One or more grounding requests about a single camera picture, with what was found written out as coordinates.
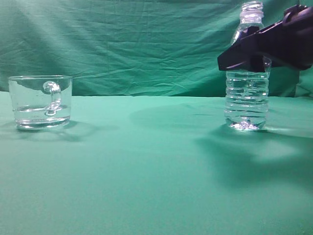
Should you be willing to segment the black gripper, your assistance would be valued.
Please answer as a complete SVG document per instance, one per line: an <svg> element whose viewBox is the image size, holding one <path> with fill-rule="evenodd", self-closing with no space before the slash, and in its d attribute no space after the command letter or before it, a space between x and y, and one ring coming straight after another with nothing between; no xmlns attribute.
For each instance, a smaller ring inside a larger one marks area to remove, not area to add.
<svg viewBox="0 0 313 235"><path fill-rule="evenodd" d="M284 11L281 21L262 30L258 26L243 29L239 44L256 44L258 52L279 67L307 70L313 65L313 8L294 5ZM232 45L217 58L220 71L265 72L262 55L245 52Z"/></svg>

